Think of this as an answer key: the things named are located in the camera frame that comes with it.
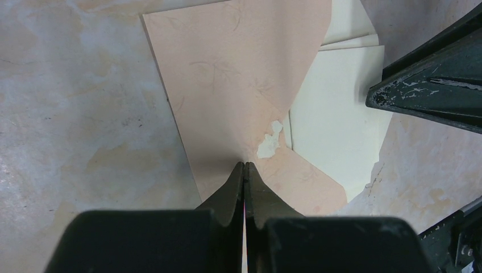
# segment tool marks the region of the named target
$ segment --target beige stain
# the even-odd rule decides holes
[[[102,96],[98,96],[96,99],[95,109],[90,113],[91,117],[98,121],[105,120],[118,120],[120,114],[122,114],[123,107],[128,103],[127,97],[121,88],[114,92],[106,91]]]
[[[100,84],[93,84],[91,85],[90,87],[88,87],[87,89],[84,89],[84,90],[78,90],[72,94],[69,94],[67,95],[67,98],[71,98],[71,97],[75,97],[75,96],[80,96],[80,95],[84,95],[84,94],[89,94],[91,92],[95,92],[95,91],[98,91],[99,89],[101,89],[102,87],[104,87],[105,85],[107,84],[106,81],[104,82],[101,82]]]
[[[80,15],[76,13],[73,8],[64,4],[59,7],[50,8],[49,14],[55,14],[59,17],[56,19],[56,22],[69,22],[68,28],[72,31],[71,35],[79,39],[78,35],[84,30],[84,24],[82,23]]]
[[[46,151],[38,151],[37,153],[32,153],[32,159],[43,166],[50,166],[52,163],[52,156]]]
[[[72,123],[67,130],[67,140],[80,142],[91,140],[99,132],[97,121],[92,119],[79,119]]]
[[[476,171],[465,172],[463,175],[463,181],[471,181],[473,183],[482,184],[482,169],[478,169]]]
[[[135,204],[143,209],[158,209],[165,206],[164,196],[169,193],[169,186],[157,183],[150,187],[145,194],[139,196]]]
[[[376,180],[380,182],[383,178],[386,178],[388,181],[397,181],[398,180],[398,173],[399,173],[398,168],[391,168],[389,172],[387,172],[386,175],[383,175],[382,178],[378,175]]]
[[[85,180],[81,179],[82,170],[72,165],[63,165],[60,167],[60,181],[63,184],[68,185],[69,190],[75,191],[75,197],[77,200],[83,202],[94,202],[98,198],[84,187]]]
[[[39,231],[36,236],[40,237],[60,237],[67,225],[78,215],[78,210],[74,204],[67,201],[62,201],[59,207],[55,210],[55,215],[52,223]]]
[[[428,211],[434,215],[443,215],[443,213],[447,211],[447,208],[449,208],[452,203],[452,201],[450,201],[448,198],[441,199],[444,194],[445,192],[442,189],[430,190],[429,195],[434,200],[434,203],[424,206],[422,210]]]
[[[115,168],[131,172],[147,172],[159,165],[159,157],[151,150],[129,150],[127,143],[113,149],[100,148],[87,163],[86,173],[99,168]]]
[[[17,60],[23,59],[25,53],[38,42],[38,37],[18,21],[5,26],[5,29],[0,31],[0,34],[4,37],[12,37],[12,39],[2,39],[2,47],[0,48],[1,67],[4,65],[23,65],[24,62]]]
[[[108,16],[109,19],[115,20],[116,23],[122,24],[125,27],[141,27],[138,13],[110,13]]]
[[[31,9],[39,9],[44,6],[57,6],[57,5],[66,5],[66,0],[27,0],[22,1],[25,7]]]
[[[94,70],[94,73],[99,77],[105,77],[109,74],[112,65],[115,63],[115,60],[109,54],[109,51],[105,48],[97,49],[97,67]]]
[[[176,156],[178,155],[177,150],[173,148],[167,148],[164,149],[160,152],[161,158],[163,160],[169,161],[169,162],[176,162],[178,159]]]
[[[115,0],[81,0],[75,1],[77,7],[86,13],[96,14],[129,14],[136,15],[152,13],[162,8],[163,1],[136,1],[131,3],[116,3]]]

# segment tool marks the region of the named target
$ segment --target paper sheet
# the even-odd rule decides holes
[[[335,0],[331,23],[323,44],[375,34],[375,28],[360,0]]]
[[[285,132],[286,146],[290,149],[293,148],[291,141],[291,124],[289,121],[289,114],[283,119],[283,130]]]
[[[336,42],[333,44],[322,45],[318,51],[347,49],[357,47],[375,47],[379,45],[378,35],[372,34],[359,38],[353,38],[346,41]]]
[[[383,46],[318,52],[290,111],[293,150],[343,185],[348,201],[370,183],[379,120],[392,115],[364,104],[383,55]]]
[[[285,144],[256,152],[276,132],[330,22],[330,1],[227,1],[144,15],[161,77],[201,199],[238,161],[303,214],[346,204],[343,187]]]

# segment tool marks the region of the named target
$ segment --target black metal bracket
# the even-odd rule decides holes
[[[482,4],[386,67],[365,104],[482,134]]]
[[[405,221],[304,217],[241,162],[195,210],[81,213],[46,272],[241,272],[244,220],[249,272],[430,272]]]
[[[482,272],[482,197],[419,236],[433,272],[459,273],[471,262],[475,272]]]

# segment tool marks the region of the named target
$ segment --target white paper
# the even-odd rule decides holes
[[[365,106],[380,82],[384,47],[318,52],[290,111],[293,150],[341,184],[348,201],[370,183],[380,121],[392,113]]]
[[[353,38],[346,41],[336,42],[333,44],[325,44],[319,48],[319,51],[358,47],[374,47],[377,45],[379,45],[378,35],[372,34],[359,38]]]
[[[330,27],[326,32],[323,44],[331,44],[375,33],[375,28],[360,0],[332,1]]]
[[[289,114],[285,119],[283,119],[283,132],[285,133],[286,146],[290,149],[293,149],[293,145],[291,143],[291,124],[289,121]]]

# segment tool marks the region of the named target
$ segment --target marble surface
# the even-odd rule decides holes
[[[140,14],[206,2],[0,0],[2,273],[42,272],[78,212],[200,203]],[[364,2],[387,62],[474,3]],[[443,19],[427,20],[441,6]],[[480,137],[394,115],[373,183],[339,214],[427,228],[482,195]]]
[[[206,1],[0,1],[0,271],[89,209],[201,200],[140,14]]]

